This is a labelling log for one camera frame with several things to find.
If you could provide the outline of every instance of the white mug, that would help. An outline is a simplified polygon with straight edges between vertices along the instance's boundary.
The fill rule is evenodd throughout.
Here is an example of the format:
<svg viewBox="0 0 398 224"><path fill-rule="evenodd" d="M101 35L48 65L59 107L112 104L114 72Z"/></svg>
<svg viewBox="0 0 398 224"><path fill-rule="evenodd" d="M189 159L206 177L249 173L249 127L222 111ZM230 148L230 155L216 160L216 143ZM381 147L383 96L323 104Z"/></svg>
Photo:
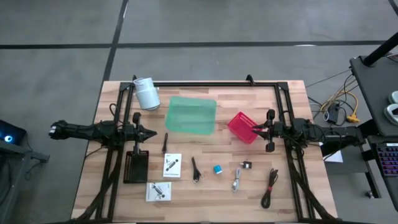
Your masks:
<svg viewBox="0 0 398 224"><path fill-rule="evenodd" d="M156 110L160 106L160 100L152 78L138 78L132 82L136 86L136 96L141 109Z"/></svg>

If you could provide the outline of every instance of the instruction card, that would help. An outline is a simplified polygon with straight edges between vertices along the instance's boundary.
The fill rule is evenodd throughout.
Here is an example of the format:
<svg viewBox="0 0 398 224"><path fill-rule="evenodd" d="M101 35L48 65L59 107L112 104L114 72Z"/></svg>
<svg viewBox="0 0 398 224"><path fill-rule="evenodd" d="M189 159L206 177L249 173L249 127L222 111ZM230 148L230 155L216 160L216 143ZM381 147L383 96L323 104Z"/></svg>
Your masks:
<svg viewBox="0 0 398 224"><path fill-rule="evenodd" d="M181 177L181 154L164 155L163 177Z"/></svg>
<svg viewBox="0 0 398 224"><path fill-rule="evenodd" d="M172 199L172 183L147 183L147 202L161 202Z"/></svg>

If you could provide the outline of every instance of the red plastic basket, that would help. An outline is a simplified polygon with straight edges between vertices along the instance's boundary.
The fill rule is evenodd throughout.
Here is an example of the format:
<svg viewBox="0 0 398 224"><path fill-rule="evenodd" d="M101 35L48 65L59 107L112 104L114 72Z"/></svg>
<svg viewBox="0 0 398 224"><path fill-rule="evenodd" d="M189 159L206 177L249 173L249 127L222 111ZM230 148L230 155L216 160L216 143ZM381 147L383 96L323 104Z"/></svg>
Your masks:
<svg viewBox="0 0 398 224"><path fill-rule="evenodd" d="M254 134L252 130L261 131L261 129L253 129L252 127L257 125L254 121L248 118L244 113L239 112L232 121L229 122L229 130L234 133L240 140L246 144L251 144L256 138L257 134Z"/></svg>

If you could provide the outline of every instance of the translucent green container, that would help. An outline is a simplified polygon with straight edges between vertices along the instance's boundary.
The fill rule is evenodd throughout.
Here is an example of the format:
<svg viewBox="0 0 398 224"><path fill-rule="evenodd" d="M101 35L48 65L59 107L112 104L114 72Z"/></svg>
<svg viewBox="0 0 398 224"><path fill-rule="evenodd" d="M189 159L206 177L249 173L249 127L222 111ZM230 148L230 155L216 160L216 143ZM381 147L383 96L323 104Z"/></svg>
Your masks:
<svg viewBox="0 0 398 224"><path fill-rule="evenodd" d="M216 107L215 100L172 96L166 127L175 132L213 134Z"/></svg>

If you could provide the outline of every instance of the gray floor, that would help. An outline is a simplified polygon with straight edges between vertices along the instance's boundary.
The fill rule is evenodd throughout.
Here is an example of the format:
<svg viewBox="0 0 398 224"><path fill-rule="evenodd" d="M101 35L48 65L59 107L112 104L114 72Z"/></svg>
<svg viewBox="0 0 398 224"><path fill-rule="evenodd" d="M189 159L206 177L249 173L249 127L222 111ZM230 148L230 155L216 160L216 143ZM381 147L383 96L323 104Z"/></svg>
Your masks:
<svg viewBox="0 0 398 224"><path fill-rule="evenodd" d="M2 44L109 44L122 0L0 1ZM120 43L205 41L385 40L398 29L387 0L130 0ZM310 84L342 72L348 60L377 46L119 49L110 80L132 75L155 80L304 80ZM0 119L26 129L34 149L51 155L34 171L18 198L13 223L70 217L86 141L53 141L59 119L90 124L109 49L0 50ZM307 89L327 100L348 74ZM358 116L370 118L359 89ZM349 157L345 158L349 166ZM328 166L340 218L394 223L394 210L375 164L382 192L369 200L363 174Z"/></svg>

